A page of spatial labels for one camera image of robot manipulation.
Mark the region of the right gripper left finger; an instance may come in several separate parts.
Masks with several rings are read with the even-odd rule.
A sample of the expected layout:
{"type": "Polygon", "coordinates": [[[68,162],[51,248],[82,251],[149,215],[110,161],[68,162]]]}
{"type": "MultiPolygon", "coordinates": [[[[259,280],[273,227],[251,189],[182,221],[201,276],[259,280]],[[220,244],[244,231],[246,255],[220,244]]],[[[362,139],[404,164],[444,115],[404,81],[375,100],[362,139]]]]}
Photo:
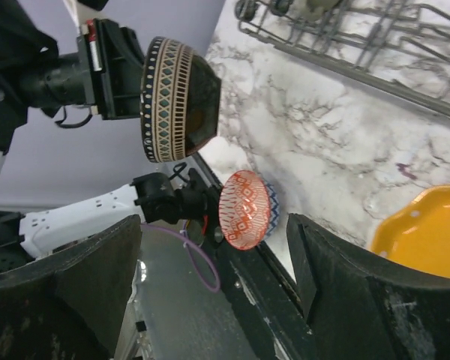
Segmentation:
{"type": "Polygon", "coordinates": [[[0,274],[0,359],[111,359],[142,232],[132,215],[0,274]]]}

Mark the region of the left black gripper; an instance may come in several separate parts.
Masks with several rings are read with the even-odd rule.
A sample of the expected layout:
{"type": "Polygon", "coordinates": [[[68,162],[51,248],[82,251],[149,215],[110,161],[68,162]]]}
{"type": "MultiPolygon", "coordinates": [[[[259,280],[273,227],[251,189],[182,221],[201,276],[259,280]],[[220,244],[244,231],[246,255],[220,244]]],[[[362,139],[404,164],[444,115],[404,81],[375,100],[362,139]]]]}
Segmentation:
{"type": "Polygon", "coordinates": [[[68,106],[104,120],[139,117],[145,56],[135,31],[109,19],[86,25],[75,53],[43,60],[19,76],[20,94],[50,118],[68,106]]]}

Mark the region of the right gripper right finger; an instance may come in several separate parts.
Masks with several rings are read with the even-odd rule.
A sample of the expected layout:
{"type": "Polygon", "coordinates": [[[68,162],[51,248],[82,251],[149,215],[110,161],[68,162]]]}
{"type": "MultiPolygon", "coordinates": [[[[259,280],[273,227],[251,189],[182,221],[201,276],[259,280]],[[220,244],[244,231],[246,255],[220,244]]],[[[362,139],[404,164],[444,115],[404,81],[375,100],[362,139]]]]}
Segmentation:
{"type": "Polygon", "coordinates": [[[320,359],[450,359],[450,279],[399,265],[291,214],[286,239],[320,359]]]}

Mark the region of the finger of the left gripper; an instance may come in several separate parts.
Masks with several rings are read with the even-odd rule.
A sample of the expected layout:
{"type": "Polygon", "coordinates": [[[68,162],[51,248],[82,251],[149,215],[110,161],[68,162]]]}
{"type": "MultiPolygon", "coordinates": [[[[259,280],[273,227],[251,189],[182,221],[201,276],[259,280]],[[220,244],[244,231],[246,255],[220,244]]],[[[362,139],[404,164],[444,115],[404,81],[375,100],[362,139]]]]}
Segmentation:
{"type": "Polygon", "coordinates": [[[187,156],[218,133],[221,79],[199,55],[192,60],[187,90],[187,156]]]}

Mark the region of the dark brown cream bowl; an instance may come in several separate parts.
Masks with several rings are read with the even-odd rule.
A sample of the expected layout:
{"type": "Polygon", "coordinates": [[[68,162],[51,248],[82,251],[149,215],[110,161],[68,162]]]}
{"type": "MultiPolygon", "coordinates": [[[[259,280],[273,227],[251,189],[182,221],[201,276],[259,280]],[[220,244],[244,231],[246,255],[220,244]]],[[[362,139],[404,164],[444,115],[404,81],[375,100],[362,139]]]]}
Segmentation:
{"type": "Polygon", "coordinates": [[[167,37],[155,37],[143,66],[140,94],[142,144],[152,163],[187,157],[188,83],[194,49],[167,37]]]}

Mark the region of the orange polka dot plate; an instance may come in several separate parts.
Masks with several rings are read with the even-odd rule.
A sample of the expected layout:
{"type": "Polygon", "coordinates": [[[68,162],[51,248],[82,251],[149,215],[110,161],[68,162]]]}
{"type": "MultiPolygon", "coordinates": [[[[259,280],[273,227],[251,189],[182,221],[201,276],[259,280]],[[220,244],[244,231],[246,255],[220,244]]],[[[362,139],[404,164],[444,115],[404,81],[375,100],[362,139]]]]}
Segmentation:
{"type": "Polygon", "coordinates": [[[450,184],[422,191],[382,221],[369,250],[402,266],[450,278],[450,184]]]}

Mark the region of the red patterned bowl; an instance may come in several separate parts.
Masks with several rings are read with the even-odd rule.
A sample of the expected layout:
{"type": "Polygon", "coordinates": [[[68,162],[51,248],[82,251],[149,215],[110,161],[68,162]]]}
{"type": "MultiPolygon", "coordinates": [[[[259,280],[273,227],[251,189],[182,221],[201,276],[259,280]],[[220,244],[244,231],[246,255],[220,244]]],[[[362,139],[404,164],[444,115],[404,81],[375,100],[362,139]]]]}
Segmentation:
{"type": "Polygon", "coordinates": [[[221,231],[234,248],[247,251],[278,227],[281,208],[273,184],[251,170],[233,173],[222,187],[218,204],[221,231]]]}

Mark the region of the grey wire dish rack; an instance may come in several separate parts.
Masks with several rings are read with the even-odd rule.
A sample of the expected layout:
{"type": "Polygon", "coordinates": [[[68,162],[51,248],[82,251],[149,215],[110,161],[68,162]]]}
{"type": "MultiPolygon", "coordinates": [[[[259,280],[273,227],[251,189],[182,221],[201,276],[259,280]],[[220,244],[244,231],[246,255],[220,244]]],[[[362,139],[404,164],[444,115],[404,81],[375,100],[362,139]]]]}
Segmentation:
{"type": "Polygon", "coordinates": [[[237,1],[238,29],[287,55],[450,118],[450,1],[237,1]]]}

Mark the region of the small grey cup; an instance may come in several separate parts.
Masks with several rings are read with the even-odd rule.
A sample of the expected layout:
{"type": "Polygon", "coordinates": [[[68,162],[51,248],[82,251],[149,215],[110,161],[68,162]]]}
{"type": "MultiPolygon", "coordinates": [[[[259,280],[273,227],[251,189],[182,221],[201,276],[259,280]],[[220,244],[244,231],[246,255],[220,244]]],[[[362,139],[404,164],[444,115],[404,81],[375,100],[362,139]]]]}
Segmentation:
{"type": "Polygon", "coordinates": [[[336,7],[341,0],[303,0],[299,1],[300,16],[306,21],[314,22],[323,14],[336,7]]]}

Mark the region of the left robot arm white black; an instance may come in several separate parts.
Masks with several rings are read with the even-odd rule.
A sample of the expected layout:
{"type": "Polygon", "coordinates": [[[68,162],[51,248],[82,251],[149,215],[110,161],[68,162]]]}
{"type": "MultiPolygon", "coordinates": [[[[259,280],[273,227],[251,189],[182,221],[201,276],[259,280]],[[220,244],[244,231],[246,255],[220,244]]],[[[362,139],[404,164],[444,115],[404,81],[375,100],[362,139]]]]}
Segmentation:
{"type": "Polygon", "coordinates": [[[218,132],[221,79],[192,48],[156,37],[142,50],[135,32],[101,16],[103,1],[66,1],[77,50],[61,54],[17,1],[0,1],[0,172],[14,131],[38,108],[50,118],[69,106],[105,120],[139,119],[152,163],[173,162],[172,175],[153,172],[95,198],[50,211],[18,214],[13,243],[32,258],[99,233],[130,215],[146,223],[218,223],[218,205],[195,169],[172,186],[218,132]]]}

